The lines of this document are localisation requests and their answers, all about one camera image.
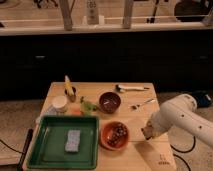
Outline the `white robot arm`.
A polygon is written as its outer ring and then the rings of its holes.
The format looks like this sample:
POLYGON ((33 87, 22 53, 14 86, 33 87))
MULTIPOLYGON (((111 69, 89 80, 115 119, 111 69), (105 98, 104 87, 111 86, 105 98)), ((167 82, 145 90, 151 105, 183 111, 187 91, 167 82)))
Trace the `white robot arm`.
POLYGON ((175 125, 213 148, 213 122, 196 114, 197 108, 198 100, 195 97, 190 94, 178 95, 162 103, 141 131, 149 140, 168 132, 175 125))

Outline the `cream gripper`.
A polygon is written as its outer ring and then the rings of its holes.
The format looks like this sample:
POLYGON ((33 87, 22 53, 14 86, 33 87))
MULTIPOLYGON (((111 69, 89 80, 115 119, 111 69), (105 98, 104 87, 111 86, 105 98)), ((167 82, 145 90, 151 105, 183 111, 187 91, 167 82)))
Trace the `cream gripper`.
POLYGON ((142 132, 146 140, 159 136, 158 126, 151 122, 146 124, 146 126, 142 129, 142 132))

